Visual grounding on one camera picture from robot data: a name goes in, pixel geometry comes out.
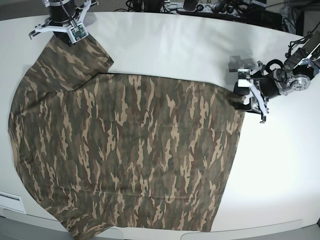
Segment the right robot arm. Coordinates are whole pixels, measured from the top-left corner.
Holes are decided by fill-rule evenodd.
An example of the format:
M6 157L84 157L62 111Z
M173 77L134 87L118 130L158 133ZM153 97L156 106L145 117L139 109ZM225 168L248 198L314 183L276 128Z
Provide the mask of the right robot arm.
M49 17L43 24L34 27L28 34L29 38L53 32L70 47L89 35L84 24L85 16L91 7L99 3L96 0L85 0L78 6L74 0L44 0L43 4L49 10Z

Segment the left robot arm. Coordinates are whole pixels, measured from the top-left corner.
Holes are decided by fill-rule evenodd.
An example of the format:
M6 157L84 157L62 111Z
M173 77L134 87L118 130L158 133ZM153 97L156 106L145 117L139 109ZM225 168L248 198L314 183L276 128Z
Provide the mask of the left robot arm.
M233 92L248 102L234 103L236 110L259 114L265 123L269 100L304 91L320 73L320 32L291 41L284 62L273 59L267 64L258 61L255 66L239 68Z

